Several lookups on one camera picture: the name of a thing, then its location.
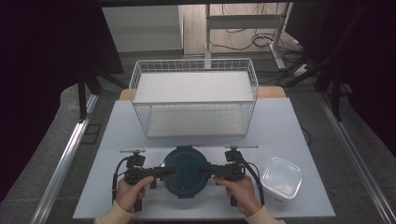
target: container lid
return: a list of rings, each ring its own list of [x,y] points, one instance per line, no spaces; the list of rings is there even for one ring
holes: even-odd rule
[[[163,160],[165,167],[175,167],[174,175],[163,179],[165,187],[178,198],[193,198],[207,183],[209,175],[198,173],[198,166],[208,165],[205,156],[191,146],[177,147]]]

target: white wall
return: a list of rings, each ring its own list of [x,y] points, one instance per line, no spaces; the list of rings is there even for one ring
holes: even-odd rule
[[[103,11],[118,52],[182,49],[177,6]]]

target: white wire basket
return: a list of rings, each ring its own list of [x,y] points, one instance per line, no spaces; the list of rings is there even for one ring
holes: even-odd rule
[[[257,100],[250,59],[138,61],[129,93],[147,137],[243,136]]]

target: hand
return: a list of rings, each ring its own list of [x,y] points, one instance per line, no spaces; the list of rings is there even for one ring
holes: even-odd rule
[[[145,198],[145,186],[149,185],[152,181],[154,181],[154,177],[148,176],[131,186],[127,184],[124,179],[121,179],[117,189],[117,204],[123,210],[134,213],[134,203],[138,199],[141,200]]]
[[[236,182],[228,181],[218,176],[213,177],[213,180],[217,184],[225,186],[228,196],[235,197],[238,201],[236,206],[245,217],[250,217],[262,209],[262,205],[257,201],[254,195],[254,188],[250,176],[245,175],[244,178]]]

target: clear plastic container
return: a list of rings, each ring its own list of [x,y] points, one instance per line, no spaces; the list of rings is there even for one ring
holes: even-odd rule
[[[271,158],[261,176],[265,191],[281,202],[296,197],[303,180],[303,171],[281,158]]]

